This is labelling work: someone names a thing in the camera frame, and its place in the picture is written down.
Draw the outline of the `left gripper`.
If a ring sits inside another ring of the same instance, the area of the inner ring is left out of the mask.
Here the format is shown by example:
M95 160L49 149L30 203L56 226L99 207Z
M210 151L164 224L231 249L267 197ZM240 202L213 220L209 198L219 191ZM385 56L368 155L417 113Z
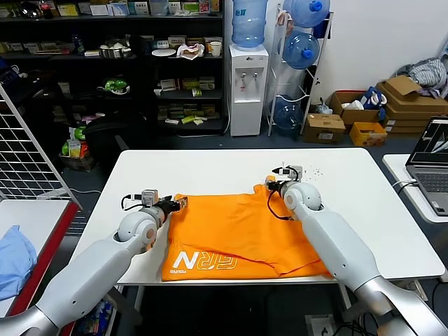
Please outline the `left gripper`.
M164 214L170 214L172 212L180 211L188 206L188 197L180 197L177 200L173 200L172 196L163 197L157 202L157 207L160 208Z

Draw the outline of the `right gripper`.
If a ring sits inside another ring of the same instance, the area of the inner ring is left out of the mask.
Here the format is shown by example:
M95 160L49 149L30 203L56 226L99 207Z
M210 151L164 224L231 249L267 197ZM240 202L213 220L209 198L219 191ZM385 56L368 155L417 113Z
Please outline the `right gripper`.
M287 181L278 181L275 176L268 175L265 179L265 187L270 192L282 192L287 187Z

